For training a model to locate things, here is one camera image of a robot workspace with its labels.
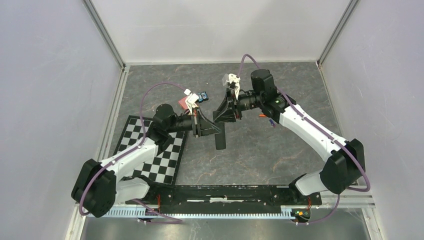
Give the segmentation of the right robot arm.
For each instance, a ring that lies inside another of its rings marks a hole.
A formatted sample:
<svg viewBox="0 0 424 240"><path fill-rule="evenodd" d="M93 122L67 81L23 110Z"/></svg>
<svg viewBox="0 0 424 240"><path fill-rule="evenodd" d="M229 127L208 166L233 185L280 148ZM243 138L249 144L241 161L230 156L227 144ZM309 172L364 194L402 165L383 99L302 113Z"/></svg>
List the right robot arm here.
<svg viewBox="0 0 424 240"><path fill-rule="evenodd" d="M294 99L276 87L269 70L257 69L250 78L252 89L243 91L239 77L232 73L224 75L222 84L226 87L226 95L214 111L213 121L215 124L235 122L242 118L243 111L259 108L267 118L291 130L318 153L325 165L290 184L288 196L293 203L302 204L309 195L318 192L339 195L346 189L370 190L364 146L359 140L346 140L314 120Z"/></svg>

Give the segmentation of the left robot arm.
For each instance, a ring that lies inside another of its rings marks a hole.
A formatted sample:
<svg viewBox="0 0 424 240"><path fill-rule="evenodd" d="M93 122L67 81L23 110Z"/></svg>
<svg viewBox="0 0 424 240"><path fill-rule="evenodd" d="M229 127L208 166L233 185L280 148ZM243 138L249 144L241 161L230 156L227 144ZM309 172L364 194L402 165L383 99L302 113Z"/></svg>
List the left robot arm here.
<svg viewBox="0 0 424 240"><path fill-rule="evenodd" d="M220 134L222 127L207 119L200 108L192 115L177 115L169 104L161 104L142 138L102 161L87 160L78 175L71 197L79 203L82 216L92 214L99 218L105 215L115 202L140 199L145 204L153 203L157 190L141 178L122 180L136 167L163 153L173 142L174 132L193 131L198 136Z"/></svg>

